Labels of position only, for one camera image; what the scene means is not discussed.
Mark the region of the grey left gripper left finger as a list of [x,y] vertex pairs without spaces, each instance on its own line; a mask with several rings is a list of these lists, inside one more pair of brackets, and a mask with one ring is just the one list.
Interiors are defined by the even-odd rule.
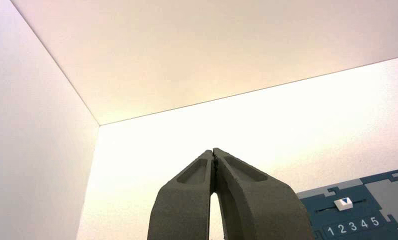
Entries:
[[147,239],[207,240],[215,157],[206,150],[163,185],[152,207]]

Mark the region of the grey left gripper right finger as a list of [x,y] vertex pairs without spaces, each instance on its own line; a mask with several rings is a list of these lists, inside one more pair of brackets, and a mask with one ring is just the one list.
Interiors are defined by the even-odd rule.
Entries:
[[224,239],[315,239],[308,212],[288,184],[220,148],[212,151]]

